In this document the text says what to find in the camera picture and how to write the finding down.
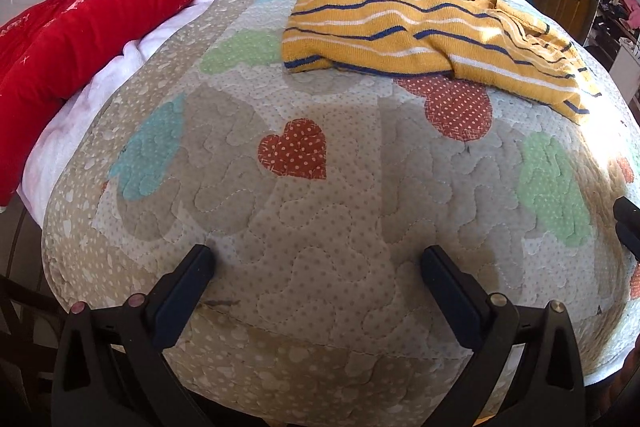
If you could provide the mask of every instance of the bed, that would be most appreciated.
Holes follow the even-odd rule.
[[[640,328],[640,292],[612,203],[640,200],[640,136],[601,65],[573,42],[603,93],[583,126],[457,81],[453,93],[490,115],[463,139],[428,115],[441,93],[284,71],[264,43],[295,1],[192,0],[49,123],[18,192],[42,226],[60,302],[115,305],[206,243],[218,275],[165,352],[184,385],[276,421],[421,425],[469,358],[418,274],[420,249],[439,243],[487,291],[564,301],[588,383],[618,370]],[[0,23],[20,8],[0,0]],[[305,129],[321,165],[309,176],[272,168],[268,148]],[[124,176],[156,160],[144,143],[165,139],[174,152],[158,160],[161,180],[127,196]]]

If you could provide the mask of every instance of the heart pattern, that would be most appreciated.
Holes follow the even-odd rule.
[[[287,122],[282,135],[260,140],[258,161],[278,176],[326,179],[326,139],[320,126],[308,118]]]
[[[626,183],[633,183],[636,176],[634,175],[634,170],[631,168],[631,164],[629,160],[627,160],[624,156],[618,156],[616,158],[616,162],[618,163],[618,167],[622,170],[622,175],[625,177]]]
[[[630,298],[631,300],[638,299],[640,297],[640,264],[636,266],[634,274],[631,276],[629,283]]]
[[[440,74],[396,78],[395,83],[424,98],[427,120],[444,136],[469,142],[489,132],[493,120],[491,101],[484,86]]]

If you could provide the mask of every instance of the clamp handle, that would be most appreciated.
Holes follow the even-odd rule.
[[[622,196],[613,203],[618,239],[640,263],[640,208]]]
[[[158,351],[175,346],[215,271],[213,253],[204,245],[195,245],[149,292],[145,322]]]
[[[491,320],[488,296],[480,283],[460,271],[438,245],[422,254],[420,273],[460,346],[473,351],[480,349]]]

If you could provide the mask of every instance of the white sheet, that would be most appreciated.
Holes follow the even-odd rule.
[[[193,0],[189,7],[141,40],[127,42],[122,55],[100,70],[49,122],[31,150],[18,188],[18,194],[36,223],[42,226],[53,187],[102,106],[171,35],[202,15],[213,1]]]

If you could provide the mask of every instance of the blue stripe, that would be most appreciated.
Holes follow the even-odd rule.
[[[572,104],[568,100],[564,100],[564,105],[566,105],[566,107],[576,112],[577,114],[589,114],[589,109],[578,109],[577,107],[575,107],[574,104]]]
[[[290,30],[297,30],[301,33],[312,33],[313,35],[324,35],[327,37],[337,37],[340,39],[354,39],[354,40],[358,40],[358,41],[377,41],[378,39],[383,39],[386,36],[389,35],[393,35],[394,33],[398,33],[398,32],[408,32],[409,30],[407,28],[405,28],[404,26],[391,26],[391,28],[388,28],[386,30],[382,30],[381,32],[375,33],[373,35],[370,36],[366,36],[366,35],[336,35],[333,33],[324,33],[324,32],[317,32],[315,30],[303,30],[302,28],[298,28],[297,26],[290,26],[289,28],[285,29],[285,32],[288,32]]]
[[[424,73],[396,73],[393,71],[375,70],[373,68],[366,68],[364,66],[355,66],[354,64],[347,64],[345,62],[332,61],[332,63],[334,64],[335,68],[340,68],[343,70],[356,71],[358,73],[365,73],[365,74],[373,74],[375,76],[392,76],[394,78],[416,78],[418,76],[425,76],[426,74],[428,75],[442,74],[443,76],[447,76],[447,75],[452,75],[454,73],[453,70],[425,71]]]
[[[504,24],[502,24],[502,20],[500,20],[500,24],[502,25],[502,28],[504,29],[504,32],[507,33],[507,30],[504,27]],[[518,30],[518,34],[520,35],[520,38],[522,38],[522,40],[524,40],[524,41],[527,40],[527,38],[524,35],[524,33],[520,31],[520,26],[518,24],[516,24],[516,29]],[[534,35],[532,33],[531,36],[532,37],[536,37],[536,38],[540,38],[542,36],[542,33],[538,32],[537,35]],[[530,42],[529,44],[531,44],[532,46],[540,46],[540,47],[542,47],[544,49],[548,49],[549,48],[548,42],[545,42],[544,44],[540,44],[539,42]],[[546,58],[543,57],[542,55],[538,55],[537,53],[534,54],[534,55],[536,55],[536,57],[542,58],[543,60],[546,60]]]
[[[424,30],[424,31],[416,33],[414,35],[414,38],[416,38],[418,40],[421,40],[421,39],[423,39],[423,38],[425,38],[425,37],[427,37],[429,35],[442,35],[444,37],[450,37],[452,39],[457,39],[459,41],[468,42],[469,44],[474,44],[476,46],[480,46],[481,48],[484,48],[486,50],[499,52],[499,53],[505,55],[506,57],[509,57],[513,61],[514,64],[519,64],[521,66],[531,66],[538,73],[544,74],[545,76],[550,76],[551,78],[574,78],[575,77],[575,75],[571,74],[571,73],[567,73],[565,75],[545,73],[544,71],[540,71],[535,64],[532,64],[528,60],[516,60],[515,58],[511,57],[509,52],[507,50],[505,50],[501,46],[498,46],[496,44],[484,44],[484,43],[482,43],[480,41],[476,41],[475,39],[471,39],[469,37],[465,37],[464,35],[456,35],[454,33],[443,32],[443,31],[440,31],[440,30]]]
[[[293,68],[299,68],[300,66],[305,66],[306,64],[311,64],[316,60],[320,60],[322,55],[311,55],[305,58],[297,58],[296,60],[290,60],[289,62],[284,62],[284,67],[288,70],[292,70]]]
[[[547,35],[551,31],[551,26],[549,26],[546,22],[545,22],[545,26],[546,26],[545,31],[542,33],[538,33],[537,35],[535,35],[535,37],[541,37],[542,35]]]
[[[405,6],[410,6],[411,8],[414,8],[416,10],[418,10],[419,12],[422,13],[431,13],[431,12],[435,12],[437,10],[440,10],[442,8],[446,8],[446,7],[453,7],[453,8],[458,8],[460,10],[462,10],[463,12],[468,13],[469,15],[473,15],[474,17],[479,17],[479,18],[487,18],[487,17],[491,17],[488,14],[480,14],[480,15],[476,15],[471,13],[469,10],[465,10],[464,8],[457,6],[456,4],[452,4],[450,2],[444,2],[441,4],[438,4],[437,6],[432,6],[431,8],[420,8],[419,6],[416,6],[415,4],[411,4],[410,2],[406,2],[406,1],[401,1],[401,0],[364,0],[362,2],[359,2],[357,4],[325,4],[323,6],[318,6],[317,8],[312,8],[311,10],[303,10],[300,12],[293,12],[291,15],[309,15],[310,13],[316,13],[316,12],[320,12],[320,11],[324,11],[324,10],[355,10],[357,8],[362,8],[363,6],[366,6],[367,4],[371,4],[374,2],[397,2],[399,4],[404,4]]]
[[[420,11],[422,13],[431,13],[431,12],[435,12],[437,10],[441,10],[443,8],[451,7],[451,8],[456,8],[456,9],[460,10],[461,12],[464,12],[464,13],[466,13],[468,15],[471,15],[472,17],[475,17],[476,19],[493,19],[493,20],[496,20],[496,21],[498,21],[500,23],[500,26],[502,27],[503,33],[508,36],[508,38],[511,41],[511,43],[517,49],[519,49],[521,51],[527,51],[529,53],[532,53],[532,54],[536,55],[536,57],[540,58],[541,60],[544,60],[547,64],[557,64],[561,60],[568,60],[567,57],[560,57],[560,58],[558,58],[558,60],[547,60],[545,57],[543,57],[541,55],[538,55],[536,52],[534,52],[533,50],[530,50],[529,48],[520,47],[513,40],[513,38],[511,37],[510,33],[507,31],[507,29],[504,27],[504,24],[502,23],[502,21],[498,17],[495,17],[493,15],[489,15],[488,13],[473,13],[473,12],[470,12],[469,10],[463,8],[462,6],[458,6],[457,4],[452,4],[450,2],[444,2],[444,3],[438,4],[436,6],[432,6],[431,8],[426,8],[425,9],[425,8],[420,8],[419,6],[416,6],[415,4],[411,4],[409,2],[401,1],[401,0],[364,0],[363,2],[357,3],[357,4],[345,4],[345,5],[341,5],[341,4],[325,4],[323,6],[312,8],[311,10],[293,12],[291,14],[291,16],[294,16],[294,15],[308,15],[309,13],[316,13],[316,12],[319,12],[319,11],[330,10],[330,9],[336,9],[336,10],[358,9],[358,8],[362,8],[363,6],[366,6],[367,4],[370,4],[370,3],[373,3],[373,2],[397,2],[397,3],[400,3],[400,4],[404,4],[405,6],[410,6],[411,8],[415,8],[416,10],[418,10],[418,11]]]
[[[316,60],[319,60],[320,58],[324,58],[324,57],[321,57],[320,55],[311,55],[305,58],[298,58],[297,60],[284,62],[284,67],[287,68],[287,70],[292,70],[294,68],[299,68],[300,66],[305,66],[306,64],[312,64],[313,62],[315,62]],[[422,73],[398,73],[396,71],[382,71],[382,70],[376,70],[374,68],[367,68],[365,66],[356,66],[355,64],[347,64],[346,62],[337,62],[335,60],[331,60],[331,63],[334,66],[334,68],[338,68],[341,70],[356,71],[358,73],[372,74],[374,76],[392,76],[394,78],[417,78],[419,76],[425,76],[425,75],[431,76],[431,75],[437,75],[437,74],[442,74],[447,76],[447,75],[453,74],[452,70],[424,71]]]

